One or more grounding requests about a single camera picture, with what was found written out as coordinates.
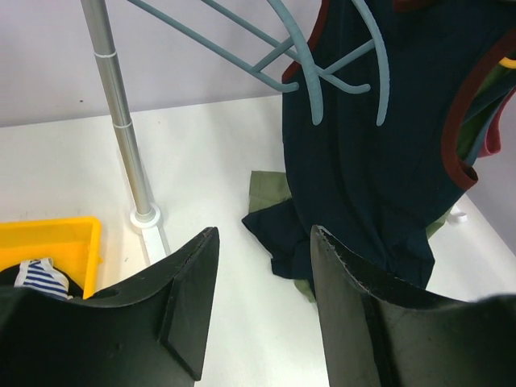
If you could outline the yellow plastic hanger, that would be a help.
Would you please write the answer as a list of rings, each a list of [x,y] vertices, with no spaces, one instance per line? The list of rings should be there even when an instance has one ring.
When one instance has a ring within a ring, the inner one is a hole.
[[[516,60],[504,57],[499,61],[499,65],[507,69],[516,69]]]

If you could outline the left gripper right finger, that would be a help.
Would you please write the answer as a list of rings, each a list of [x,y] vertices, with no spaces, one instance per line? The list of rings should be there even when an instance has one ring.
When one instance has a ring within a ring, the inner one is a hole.
[[[331,385],[514,385],[514,296],[447,298],[364,260],[323,227],[310,238]]]

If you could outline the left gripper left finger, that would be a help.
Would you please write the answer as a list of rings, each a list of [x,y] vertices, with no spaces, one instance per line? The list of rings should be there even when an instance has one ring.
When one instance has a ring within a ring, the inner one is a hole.
[[[97,292],[93,381],[200,381],[218,273],[219,233],[207,227],[172,255]]]

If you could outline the navy maroon tank top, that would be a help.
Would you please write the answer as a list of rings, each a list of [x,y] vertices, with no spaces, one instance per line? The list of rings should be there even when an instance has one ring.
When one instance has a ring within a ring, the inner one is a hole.
[[[501,1],[370,1],[389,64],[377,124],[375,52],[338,71],[364,94],[323,84],[322,122],[306,87],[282,99],[285,169],[298,218],[362,258],[425,288],[435,259],[426,229],[477,180],[456,153],[485,76],[515,49],[515,7]]]

